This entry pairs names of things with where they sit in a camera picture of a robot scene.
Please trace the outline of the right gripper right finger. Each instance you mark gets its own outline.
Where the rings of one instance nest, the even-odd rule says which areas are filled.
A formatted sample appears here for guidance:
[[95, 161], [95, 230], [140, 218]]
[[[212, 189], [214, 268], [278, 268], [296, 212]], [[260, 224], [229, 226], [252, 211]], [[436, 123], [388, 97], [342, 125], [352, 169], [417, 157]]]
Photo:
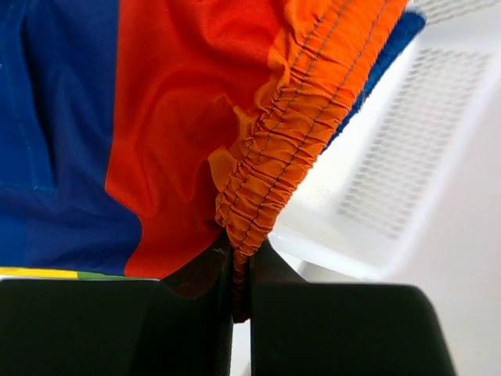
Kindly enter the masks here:
[[266, 241], [250, 261], [253, 375], [454, 375], [412, 285], [311, 283]]

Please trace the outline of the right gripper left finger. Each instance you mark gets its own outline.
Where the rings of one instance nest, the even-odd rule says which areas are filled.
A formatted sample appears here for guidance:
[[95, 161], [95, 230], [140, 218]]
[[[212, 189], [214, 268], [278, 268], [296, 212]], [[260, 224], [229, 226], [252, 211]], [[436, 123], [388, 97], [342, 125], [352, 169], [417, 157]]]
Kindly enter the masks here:
[[163, 280], [1, 282], [4, 375], [227, 375], [225, 235]]

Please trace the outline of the rainbow striped shorts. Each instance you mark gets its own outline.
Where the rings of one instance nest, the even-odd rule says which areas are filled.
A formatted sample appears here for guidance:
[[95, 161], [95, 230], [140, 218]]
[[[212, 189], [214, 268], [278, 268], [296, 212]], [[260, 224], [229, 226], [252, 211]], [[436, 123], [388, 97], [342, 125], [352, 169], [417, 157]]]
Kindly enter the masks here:
[[247, 266], [366, 87], [404, 1], [4, 1], [1, 272]]

